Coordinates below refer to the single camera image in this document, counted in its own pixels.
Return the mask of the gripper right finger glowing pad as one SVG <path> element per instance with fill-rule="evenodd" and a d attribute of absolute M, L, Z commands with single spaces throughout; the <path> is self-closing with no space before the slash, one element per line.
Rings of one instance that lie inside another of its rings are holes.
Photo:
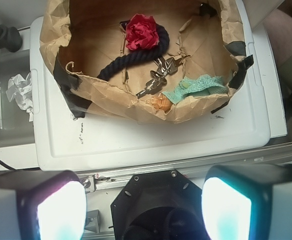
<path fill-rule="evenodd" d="M 292 163 L 214 165 L 201 207 L 212 240 L 292 240 Z"/>

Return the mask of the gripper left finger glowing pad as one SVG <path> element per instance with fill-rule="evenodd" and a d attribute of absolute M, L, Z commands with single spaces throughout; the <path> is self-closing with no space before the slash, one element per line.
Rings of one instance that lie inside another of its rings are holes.
<path fill-rule="evenodd" d="M 86 216 L 73 171 L 0 171 L 0 240 L 80 240 Z"/>

